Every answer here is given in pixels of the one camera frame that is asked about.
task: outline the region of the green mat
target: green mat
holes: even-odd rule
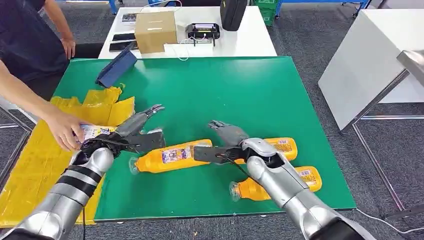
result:
[[[73,61],[55,92],[82,101],[109,60]],[[166,145],[211,139],[209,120],[243,128],[251,137],[291,137],[297,143],[295,166],[314,166],[323,185],[316,194],[330,207],[356,204],[330,149],[291,57],[214,57],[139,60],[115,86],[125,84],[120,100],[135,96],[135,110],[153,104],[166,108],[145,130],[163,128]],[[164,173],[132,175],[129,158],[119,156],[106,174],[95,220],[172,218],[280,212],[271,200],[234,202],[230,182],[246,179],[235,166],[203,165]]]

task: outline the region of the black case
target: black case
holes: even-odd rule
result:
[[[227,31],[239,30],[247,5],[247,0],[222,0],[220,6],[222,28]]]

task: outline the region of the cardboard box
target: cardboard box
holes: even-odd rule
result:
[[[174,11],[137,14],[135,39],[142,54],[164,52],[164,44],[177,44]]]

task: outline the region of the black shirt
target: black shirt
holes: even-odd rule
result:
[[[61,41],[38,11],[45,0],[0,0],[0,59],[28,83],[63,73],[69,61]]]

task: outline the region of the silver robotic arm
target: silver robotic arm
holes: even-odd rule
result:
[[[84,141],[43,201],[0,240],[67,239],[80,212],[122,150],[148,152],[165,146],[162,132],[139,134],[146,121],[162,109],[161,105],[154,105],[130,117],[115,132]]]
[[[279,208],[287,211],[306,240],[375,240],[357,222],[334,211],[312,193],[284,154],[272,145],[249,138],[242,141],[241,148],[256,153],[246,161],[250,176]]]
[[[306,240],[375,240],[357,222],[322,202],[302,181],[284,154],[261,138],[250,138],[240,127],[211,121],[227,147],[194,148],[198,161],[224,163],[244,159],[248,175],[260,184],[275,204],[285,209]]]

